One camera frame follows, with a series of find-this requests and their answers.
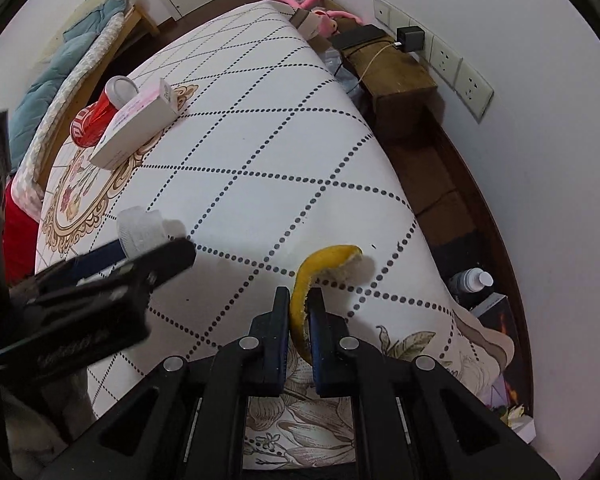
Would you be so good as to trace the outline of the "red blanket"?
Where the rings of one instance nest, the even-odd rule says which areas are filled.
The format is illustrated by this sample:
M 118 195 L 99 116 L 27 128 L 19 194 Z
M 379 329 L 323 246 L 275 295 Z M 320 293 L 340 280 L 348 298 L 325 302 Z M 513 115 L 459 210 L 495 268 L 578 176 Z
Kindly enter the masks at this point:
M 34 274 L 38 222 L 12 198 L 12 181 L 5 188 L 5 221 L 2 252 L 5 282 L 14 286 Z

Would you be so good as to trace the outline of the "wooden bed with mattress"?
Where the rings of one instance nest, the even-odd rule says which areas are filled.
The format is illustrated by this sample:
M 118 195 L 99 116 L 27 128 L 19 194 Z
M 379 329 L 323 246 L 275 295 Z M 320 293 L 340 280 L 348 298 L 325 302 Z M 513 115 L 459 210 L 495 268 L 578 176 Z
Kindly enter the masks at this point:
M 60 86 L 12 179 L 12 198 L 30 218 L 41 219 L 48 167 L 69 134 L 73 116 L 86 105 L 109 63 L 134 30 L 159 29 L 139 4 L 110 18 L 104 30 Z

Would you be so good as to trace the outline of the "dark book on floor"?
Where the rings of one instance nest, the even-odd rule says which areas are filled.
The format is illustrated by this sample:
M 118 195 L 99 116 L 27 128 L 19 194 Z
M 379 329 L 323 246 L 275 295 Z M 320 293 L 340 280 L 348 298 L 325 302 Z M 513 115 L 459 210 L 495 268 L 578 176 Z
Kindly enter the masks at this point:
M 524 414 L 533 414 L 533 376 L 527 348 L 520 342 L 508 297 L 490 292 L 471 310 L 486 330 L 494 335 L 484 337 L 488 350 L 498 361 L 500 372 L 483 400 L 490 408 L 523 408 Z

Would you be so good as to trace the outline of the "red soda can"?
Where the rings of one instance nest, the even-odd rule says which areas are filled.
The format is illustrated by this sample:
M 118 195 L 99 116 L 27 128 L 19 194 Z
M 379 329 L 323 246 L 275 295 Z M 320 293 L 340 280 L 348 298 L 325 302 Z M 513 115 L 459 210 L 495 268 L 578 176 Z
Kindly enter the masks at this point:
M 70 124 L 70 136 L 79 148 L 91 148 L 104 134 L 122 107 L 138 93 L 136 84 L 123 76 L 111 77 L 96 102 L 80 110 Z

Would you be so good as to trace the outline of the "white plastic bottle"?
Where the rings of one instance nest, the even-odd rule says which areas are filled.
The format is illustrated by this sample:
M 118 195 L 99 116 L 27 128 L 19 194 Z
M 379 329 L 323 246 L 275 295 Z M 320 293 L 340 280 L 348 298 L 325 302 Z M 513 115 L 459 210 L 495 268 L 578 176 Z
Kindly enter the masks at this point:
M 454 274 L 449 280 L 448 287 L 453 294 L 474 294 L 493 284 L 494 279 L 489 272 L 480 268 L 471 268 Z

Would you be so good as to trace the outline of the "white cardboard box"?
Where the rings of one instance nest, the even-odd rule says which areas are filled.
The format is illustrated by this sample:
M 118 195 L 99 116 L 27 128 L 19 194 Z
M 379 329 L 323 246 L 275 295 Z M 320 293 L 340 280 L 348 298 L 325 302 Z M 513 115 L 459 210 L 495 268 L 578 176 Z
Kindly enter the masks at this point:
M 138 148 L 178 117 L 178 100 L 170 84 L 155 79 L 127 102 L 95 145 L 90 163 L 114 170 Z

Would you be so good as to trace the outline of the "white patterned bed quilt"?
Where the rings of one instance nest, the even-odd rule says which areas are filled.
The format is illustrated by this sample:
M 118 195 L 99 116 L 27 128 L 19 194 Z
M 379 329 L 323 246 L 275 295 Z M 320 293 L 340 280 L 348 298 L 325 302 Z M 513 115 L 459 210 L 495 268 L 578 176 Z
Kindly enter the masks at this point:
M 203 358 L 242 336 L 291 287 L 303 260 L 338 244 L 363 257 L 323 278 L 327 310 L 400 360 L 431 356 L 483 396 L 494 335 L 446 288 L 389 159 L 314 50 L 272 3 L 246 4 L 132 71 L 164 79 L 180 117 L 114 171 L 66 141 L 44 190 L 38 269 L 117 235 L 140 206 L 178 219 L 196 245 L 148 308 L 149 338 L 81 373 L 84 422 L 105 414 L 167 356 Z

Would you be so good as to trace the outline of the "light blue blanket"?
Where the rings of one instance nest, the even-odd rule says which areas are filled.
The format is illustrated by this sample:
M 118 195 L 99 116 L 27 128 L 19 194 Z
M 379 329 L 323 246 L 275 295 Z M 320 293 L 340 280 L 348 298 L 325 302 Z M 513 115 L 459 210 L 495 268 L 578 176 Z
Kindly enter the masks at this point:
M 73 69 L 84 57 L 110 18 L 126 11 L 128 0 L 106 0 L 62 33 L 62 43 L 9 118 L 8 138 L 12 171 L 20 166 L 46 110 Z

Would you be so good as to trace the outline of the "pink plush toy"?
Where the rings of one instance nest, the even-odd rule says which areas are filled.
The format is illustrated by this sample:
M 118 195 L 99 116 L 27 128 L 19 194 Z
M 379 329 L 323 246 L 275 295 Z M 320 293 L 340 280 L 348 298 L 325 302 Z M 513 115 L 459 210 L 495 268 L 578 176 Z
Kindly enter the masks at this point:
M 340 10 L 327 10 L 321 8 L 322 0 L 274 0 L 286 4 L 294 14 L 291 15 L 290 22 L 294 25 L 300 35 L 305 40 L 311 40 L 315 37 L 330 38 L 339 32 L 338 20 L 354 21 L 355 24 L 362 26 L 362 18 Z

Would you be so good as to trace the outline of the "wooden bedside shelf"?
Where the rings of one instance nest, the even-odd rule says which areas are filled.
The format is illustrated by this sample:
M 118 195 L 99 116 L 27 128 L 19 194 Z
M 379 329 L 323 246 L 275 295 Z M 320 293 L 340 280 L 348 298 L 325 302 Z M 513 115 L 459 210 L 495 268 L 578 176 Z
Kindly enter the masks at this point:
M 437 84 L 411 53 L 401 52 L 391 36 L 339 51 L 344 67 L 361 81 L 363 116 L 378 130 L 404 132 L 417 122 Z

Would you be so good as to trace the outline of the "black box on shelf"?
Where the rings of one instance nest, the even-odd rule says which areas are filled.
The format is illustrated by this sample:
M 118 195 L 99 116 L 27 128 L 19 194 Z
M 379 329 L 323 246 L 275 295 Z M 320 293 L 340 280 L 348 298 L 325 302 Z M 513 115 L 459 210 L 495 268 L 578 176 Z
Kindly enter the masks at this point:
M 329 38 L 332 47 L 339 51 L 348 50 L 363 44 L 371 44 L 384 39 L 386 33 L 375 25 L 358 26 Z

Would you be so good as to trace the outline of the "black power adapter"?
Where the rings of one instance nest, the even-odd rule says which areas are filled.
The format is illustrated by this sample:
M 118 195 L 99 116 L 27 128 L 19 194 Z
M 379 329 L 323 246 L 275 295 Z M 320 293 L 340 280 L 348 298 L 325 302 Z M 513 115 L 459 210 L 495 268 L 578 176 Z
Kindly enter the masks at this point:
M 404 53 L 424 50 L 426 35 L 419 26 L 402 26 L 396 29 L 396 47 Z

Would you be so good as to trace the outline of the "white wall socket strip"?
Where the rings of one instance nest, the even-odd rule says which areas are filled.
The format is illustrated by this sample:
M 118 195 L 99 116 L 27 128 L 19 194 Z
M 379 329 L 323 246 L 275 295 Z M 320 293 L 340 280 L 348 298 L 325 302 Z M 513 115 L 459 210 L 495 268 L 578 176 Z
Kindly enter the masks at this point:
M 454 90 L 471 116 L 481 122 L 494 96 L 494 90 L 486 78 L 457 50 L 410 14 L 387 0 L 373 0 L 373 6 L 376 21 L 387 27 L 393 35 L 403 26 L 416 26 L 424 32 L 424 46 L 416 52 L 419 61 L 432 68 Z

